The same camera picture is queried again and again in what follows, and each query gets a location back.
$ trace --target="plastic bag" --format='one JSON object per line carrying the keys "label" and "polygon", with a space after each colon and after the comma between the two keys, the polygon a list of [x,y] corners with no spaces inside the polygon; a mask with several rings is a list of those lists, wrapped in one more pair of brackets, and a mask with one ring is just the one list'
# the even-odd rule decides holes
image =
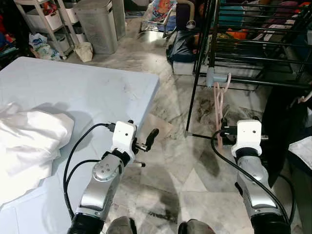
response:
{"label": "plastic bag", "polygon": [[92,60],[93,48],[92,48],[91,43],[89,42],[80,43],[74,49],[74,51],[83,62],[89,62]]}
{"label": "plastic bag", "polygon": [[32,46],[32,52],[36,58],[60,61],[59,53],[47,43],[47,38],[40,33],[29,34],[29,44]]}

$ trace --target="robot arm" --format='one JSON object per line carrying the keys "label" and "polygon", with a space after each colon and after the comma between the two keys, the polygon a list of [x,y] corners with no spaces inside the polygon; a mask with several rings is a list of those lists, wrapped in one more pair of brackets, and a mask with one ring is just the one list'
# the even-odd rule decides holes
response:
{"label": "robot arm", "polygon": [[75,212],[68,234],[98,234],[110,210],[113,197],[127,165],[135,162],[137,148],[148,151],[159,130],[154,129],[145,144],[137,144],[137,127],[118,121],[113,130],[112,152],[94,165],[91,181]]}
{"label": "robot arm", "polygon": [[[257,120],[241,120],[237,123],[237,141],[232,155],[237,165],[261,182],[267,189],[268,172],[261,164],[261,123]],[[235,184],[244,204],[255,234],[290,234],[290,226],[284,220],[280,208],[261,187],[237,173]]]}

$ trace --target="marble floor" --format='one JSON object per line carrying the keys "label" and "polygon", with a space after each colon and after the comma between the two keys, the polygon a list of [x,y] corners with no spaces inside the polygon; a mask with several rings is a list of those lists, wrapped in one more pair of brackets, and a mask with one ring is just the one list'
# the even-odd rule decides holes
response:
{"label": "marble floor", "polygon": [[[145,139],[154,127],[161,133],[150,152],[137,156],[147,167],[126,169],[103,231],[115,218],[128,215],[135,220],[139,234],[175,234],[179,223],[190,218],[208,223],[216,234],[254,233],[234,186],[235,169],[217,158],[208,140],[184,136],[194,78],[174,75],[166,60],[165,50],[174,36],[163,39],[160,33],[148,32],[139,37],[139,22],[127,20],[126,36],[119,41],[115,54],[95,55],[85,63],[153,73],[160,78],[160,88],[140,137]],[[75,54],[66,62],[83,64]],[[263,87],[255,92],[229,90],[224,107],[230,124],[254,115],[261,118],[269,92]],[[214,131],[211,89],[197,89],[190,131],[206,135]],[[229,149],[224,147],[223,153],[232,160]],[[278,180],[274,190],[290,212],[287,184]],[[302,233],[298,213],[292,233]]]}

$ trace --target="black metal rack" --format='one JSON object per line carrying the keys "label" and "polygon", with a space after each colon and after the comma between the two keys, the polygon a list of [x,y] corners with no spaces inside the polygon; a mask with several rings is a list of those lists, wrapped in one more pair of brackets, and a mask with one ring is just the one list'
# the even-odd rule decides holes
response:
{"label": "black metal rack", "polygon": [[[193,70],[195,81],[186,125],[187,135],[210,138],[190,133],[189,126],[199,77],[206,77],[208,87],[212,87],[215,81],[227,80],[225,74],[223,77],[222,74],[217,75],[216,68],[235,69],[238,73],[249,71],[248,75],[232,74],[231,83],[311,89],[311,85],[302,82],[301,78],[305,67],[312,66],[312,46],[307,42],[298,44],[294,41],[298,35],[306,34],[308,24],[312,22],[312,4],[299,7],[221,3],[220,0],[205,0],[204,3],[204,9],[207,11],[199,35]],[[218,36],[225,34],[229,29],[232,32],[242,32],[242,29],[245,29],[248,36],[245,39]],[[307,50],[306,57],[302,60],[289,58],[287,50],[295,48]],[[203,65],[211,72],[201,73]],[[268,76],[285,78],[276,80]]]}

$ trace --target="drying rack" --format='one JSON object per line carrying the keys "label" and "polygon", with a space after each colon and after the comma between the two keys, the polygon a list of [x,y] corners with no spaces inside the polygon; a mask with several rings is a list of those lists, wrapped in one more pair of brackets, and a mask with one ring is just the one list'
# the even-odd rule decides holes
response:
{"label": "drying rack", "polygon": [[[312,66],[312,46],[295,43],[299,35],[307,33],[306,28],[312,22],[312,4],[309,6],[281,6],[262,4],[222,3],[220,0],[205,0],[204,23],[199,35],[199,47],[193,72],[195,81],[186,124],[186,136],[211,139],[189,132],[192,108],[199,77],[206,78],[205,87],[214,82],[225,83],[228,72],[232,73],[231,83],[267,86],[283,86],[297,89],[311,89],[311,85],[302,82],[302,74],[307,65]],[[300,13],[294,18],[295,10]],[[248,30],[246,39],[219,37],[231,28],[232,32]],[[267,40],[269,34],[273,39]],[[307,50],[300,60],[291,57],[295,48]],[[206,73],[200,72],[205,66]],[[276,80],[269,77],[279,76]]]}

